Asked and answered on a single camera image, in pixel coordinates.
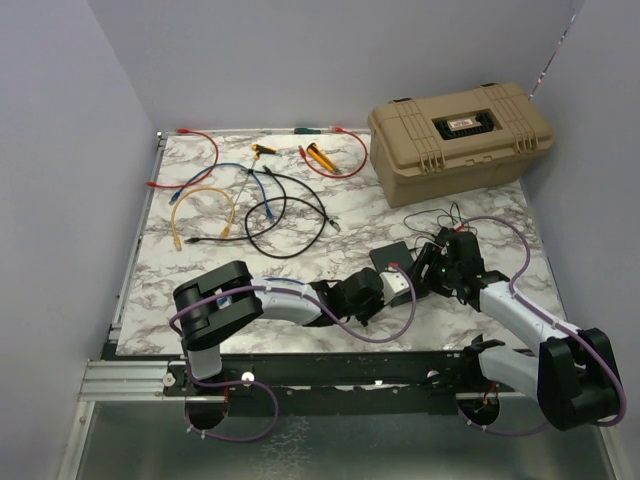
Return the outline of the black network switch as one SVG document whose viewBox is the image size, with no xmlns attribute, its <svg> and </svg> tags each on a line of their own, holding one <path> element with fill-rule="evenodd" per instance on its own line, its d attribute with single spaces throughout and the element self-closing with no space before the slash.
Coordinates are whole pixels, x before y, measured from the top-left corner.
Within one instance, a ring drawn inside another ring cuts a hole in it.
<svg viewBox="0 0 640 480">
<path fill-rule="evenodd" d="M 406 273 L 411 274 L 415 260 L 412 253 L 404 240 L 387 244 L 385 246 L 370 250 L 369 257 L 374 265 L 374 268 L 378 272 L 382 272 L 390 265 L 398 266 Z M 416 291 L 416 299 L 420 300 L 429 295 L 429 293 L 423 288 L 420 281 L 414 283 Z M 411 295 L 409 292 L 395 298 L 391 301 L 390 306 L 397 307 L 403 304 L 407 304 L 411 301 Z"/>
</svg>

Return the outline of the black power adapter with cable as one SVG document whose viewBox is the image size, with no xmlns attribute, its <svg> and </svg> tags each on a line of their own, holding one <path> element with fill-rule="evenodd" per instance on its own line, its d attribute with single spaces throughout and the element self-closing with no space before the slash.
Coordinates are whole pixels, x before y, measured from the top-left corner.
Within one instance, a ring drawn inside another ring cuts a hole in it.
<svg viewBox="0 0 640 480">
<path fill-rule="evenodd" d="M 409 251 L 414 254 L 420 247 L 435 240 L 442 227 L 461 226 L 462 221 L 475 215 L 459 201 L 437 201 L 430 205 L 410 205 L 399 209 L 402 226 L 410 234 Z"/>
</svg>

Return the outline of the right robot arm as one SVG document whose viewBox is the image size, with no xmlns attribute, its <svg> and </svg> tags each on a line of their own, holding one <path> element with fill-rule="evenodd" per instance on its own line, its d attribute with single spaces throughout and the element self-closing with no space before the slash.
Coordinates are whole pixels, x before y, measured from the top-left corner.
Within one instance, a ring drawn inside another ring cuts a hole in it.
<svg viewBox="0 0 640 480">
<path fill-rule="evenodd" d="M 550 314 L 524 296 L 513 278 L 487 270 L 473 233 L 442 228 L 423 246 L 409 275 L 419 293 L 455 297 L 498 321 L 531 351 L 525 356 L 496 342 L 466 348 L 471 359 L 460 365 L 459 378 L 467 389 L 503 383 L 535 400 L 561 431 L 623 419 L 626 396 L 609 337 Z"/>
</svg>

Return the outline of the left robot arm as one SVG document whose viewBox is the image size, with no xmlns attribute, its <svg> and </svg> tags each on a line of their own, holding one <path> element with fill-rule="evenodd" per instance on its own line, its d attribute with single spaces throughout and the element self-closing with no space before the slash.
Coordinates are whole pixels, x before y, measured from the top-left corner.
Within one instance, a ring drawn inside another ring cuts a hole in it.
<svg viewBox="0 0 640 480">
<path fill-rule="evenodd" d="M 322 328 L 354 318 L 366 325 L 408 291 L 407 280 L 391 270 L 366 267 L 337 282 L 296 283 L 254 277 L 245 262 L 229 262 L 173 291 L 190 365 L 186 382 L 199 394 L 214 392 L 223 370 L 220 345 L 255 320 Z"/>
</svg>

